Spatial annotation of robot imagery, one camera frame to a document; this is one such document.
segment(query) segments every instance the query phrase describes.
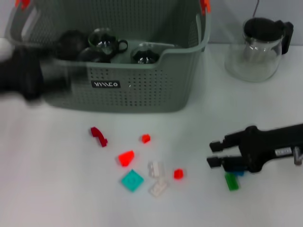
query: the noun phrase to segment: white wall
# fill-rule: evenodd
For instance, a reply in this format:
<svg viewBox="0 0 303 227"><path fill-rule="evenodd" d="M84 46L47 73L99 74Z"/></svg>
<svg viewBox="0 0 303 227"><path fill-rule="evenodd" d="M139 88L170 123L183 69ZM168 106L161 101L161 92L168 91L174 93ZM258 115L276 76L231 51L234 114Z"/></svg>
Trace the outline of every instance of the white wall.
<svg viewBox="0 0 303 227"><path fill-rule="evenodd" d="M12 8L15 6L14 0L0 0L0 37L4 37L6 24Z"/></svg>
<svg viewBox="0 0 303 227"><path fill-rule="evenodd" d="M242 38L242 24L252 17L257 0L211 0L212 43L234 43ZM5 27L14 0L0 0L0 37ZM303 45L303 0L260 0L257 17L290 21L294 25L292 44Z"/></svg>

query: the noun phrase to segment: small red cube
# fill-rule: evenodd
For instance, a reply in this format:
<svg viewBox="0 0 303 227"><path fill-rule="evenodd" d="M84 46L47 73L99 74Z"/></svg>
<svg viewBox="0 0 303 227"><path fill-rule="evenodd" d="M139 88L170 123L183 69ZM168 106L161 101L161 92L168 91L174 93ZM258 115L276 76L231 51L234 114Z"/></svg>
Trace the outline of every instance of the small red cube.
<svg viewBox="0 0 303 227"><path fill-rule="evenodd" d="M176 180L181 180L184 177L183 169L176 169L174 172L174 178Z"/></svg>
<svg viewBox="0 0 303 227"><path fill-rule="evenodd" d="M151 140L151 136L149 134L145 134L142 136L142 142L148 143Z"/></svg>

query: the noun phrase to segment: black pitcher lid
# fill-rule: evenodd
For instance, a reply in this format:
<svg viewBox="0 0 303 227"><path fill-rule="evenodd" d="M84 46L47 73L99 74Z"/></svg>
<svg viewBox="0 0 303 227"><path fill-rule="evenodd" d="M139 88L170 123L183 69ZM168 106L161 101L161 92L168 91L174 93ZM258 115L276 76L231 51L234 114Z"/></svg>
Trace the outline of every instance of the black pitcher lid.
<svg viewBox="0 0 303 227"><path fill-rule="evenodd" d="M244 33L250 38L263 42L273 42L284 36L284 23L270 19L255 17L248 20L244 25Z"/></svg>

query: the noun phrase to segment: dark red block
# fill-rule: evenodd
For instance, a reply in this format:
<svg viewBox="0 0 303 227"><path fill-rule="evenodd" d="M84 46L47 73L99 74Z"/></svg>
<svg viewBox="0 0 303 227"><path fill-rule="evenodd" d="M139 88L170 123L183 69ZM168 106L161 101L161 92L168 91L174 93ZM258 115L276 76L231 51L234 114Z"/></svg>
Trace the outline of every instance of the dark red block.
<svg viewBox="0 0 303 227"><path fill-rule="evenodd" d="M90 131L93 137L98 137L102 147L107 146L107 139L104 138L103 134L100 132L99 129L97 129L96 127L92 127Z"/></svg>

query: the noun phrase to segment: black mug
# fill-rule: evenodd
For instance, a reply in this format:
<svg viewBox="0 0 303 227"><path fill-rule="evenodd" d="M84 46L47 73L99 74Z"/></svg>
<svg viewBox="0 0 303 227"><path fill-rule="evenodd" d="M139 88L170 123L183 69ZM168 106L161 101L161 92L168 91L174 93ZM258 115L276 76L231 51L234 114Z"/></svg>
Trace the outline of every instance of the black mug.
<svg viewBox="0 0 303 227"><path fill-rule="evenodd" d="M115 57L118 53L124 53L128 49L126 40L118 41L118 38L109 28L98 28L89 35L89 45L97 52L102 53L108 60Z"/></svg>

